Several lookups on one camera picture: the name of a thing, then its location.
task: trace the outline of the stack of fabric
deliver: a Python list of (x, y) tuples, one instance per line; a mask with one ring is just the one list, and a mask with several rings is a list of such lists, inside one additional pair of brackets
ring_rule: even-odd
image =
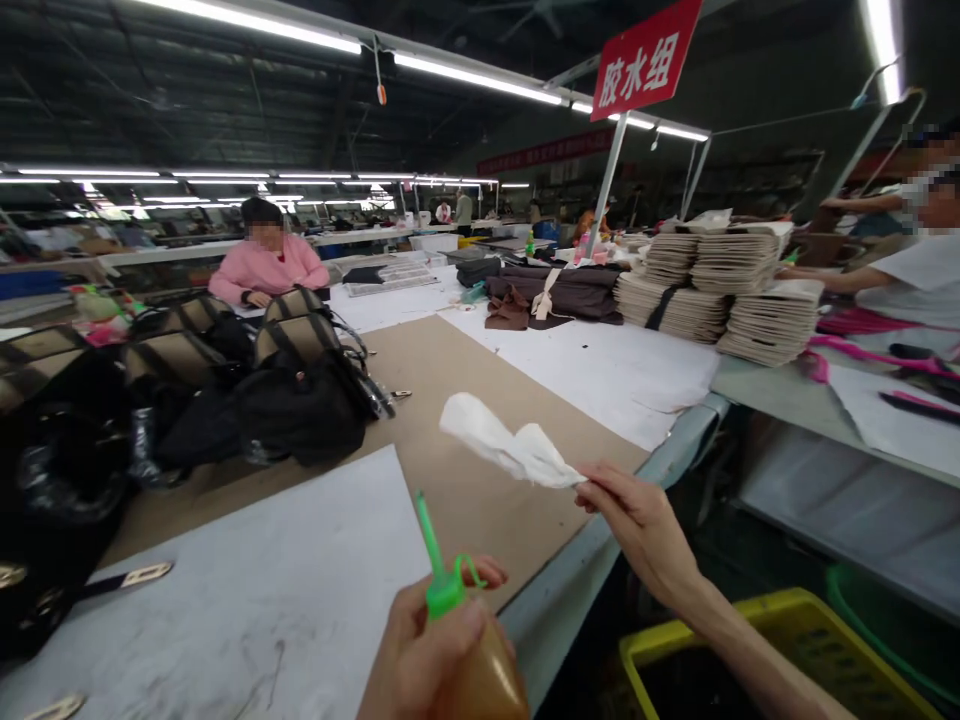
[(769, 367), (790, 362), (813, 335), (822, 292), (817, 280), (780, 280), (762, 292), (740, 295), (717, 350)]
[(634, 273), (623, 273), (613, 294), (627, 322), (674, 337), (713, 345), (726, 328), (729, 303), (723, 295), (693, 289), (671, 291)]
[(780, 240), (773, 235), (705, 235), (690, 274), (704, 292), (757, 293), (773, 278), (779, 256)]
[(699, 241), (699, 235), (657, 235), (647, 252), (647, 280), (668, 286), (686, 283)]

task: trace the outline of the glue bottle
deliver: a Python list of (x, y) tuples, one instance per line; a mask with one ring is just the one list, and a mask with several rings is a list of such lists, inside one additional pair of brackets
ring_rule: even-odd
[[(435, 622), (468, 600), (461, 575), (464, 560), (473, 571), (477, 587), (483, 587), (484, 583), (477, 576), (469, 555), (457, 556), (453, 572), (444, 567), (422, 492), (417, 493), (417, 513), (433, 567), (433, 582), (427, 589), (427, 622)], [(529, 720), (530, 707), (516, 663), (491, 622), (487, 623), (480, 643), (440, 690), (435, 710), (435, 717), (457, 720)]]

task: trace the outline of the white tissue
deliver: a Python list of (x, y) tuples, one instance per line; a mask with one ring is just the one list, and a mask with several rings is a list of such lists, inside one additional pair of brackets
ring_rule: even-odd
[(457, 393), (447, 399), (440, 416), (440, 430), (453, 435), (517, 480), (552, 488), (571, 487), (586, 481), (563, 461), (539, 425), (524, 425), (513, 435), (490, 408), (470, 393)]

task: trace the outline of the fan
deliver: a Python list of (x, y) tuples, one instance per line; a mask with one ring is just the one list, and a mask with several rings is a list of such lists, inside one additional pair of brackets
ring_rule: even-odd
[(471, 7), (469, 11), (477, 14), (496, 12), (498, 10), (517, 10), (529, 8), (526, 14), (517, 20), (516, 23), (514, 23), (513, 27), (500, 36), (500, 42), (504, 43), (509, 40), (513, 34), (523, 25), (525, 25), (527, 20), (531, 19), (534, 15), (540, 16), (540, 18), (549, 26), (557, 40), (562, 40), (563, 26), (560, 25), (560, 21), (557, 20), (557, 16), (554, 15), (553, 11), (558, 8), (589, 5), (594, 2), (596, 2), (596, 0), (519, 0), (518, 2), (494, 3), (493, 5), (475, 5)]

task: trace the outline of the white shirt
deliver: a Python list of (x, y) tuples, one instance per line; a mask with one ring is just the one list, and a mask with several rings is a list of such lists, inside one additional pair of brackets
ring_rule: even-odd
[(960, 344), (960, 230), (927, 236), (870, 267), (896, 281), (885, 287), (861, 290), (857, 293), (857, 305), (928, 327), (862, 335), (857, 342), (882, 350), (891, 343), (902, 342), (950, 357), (950, 351)]

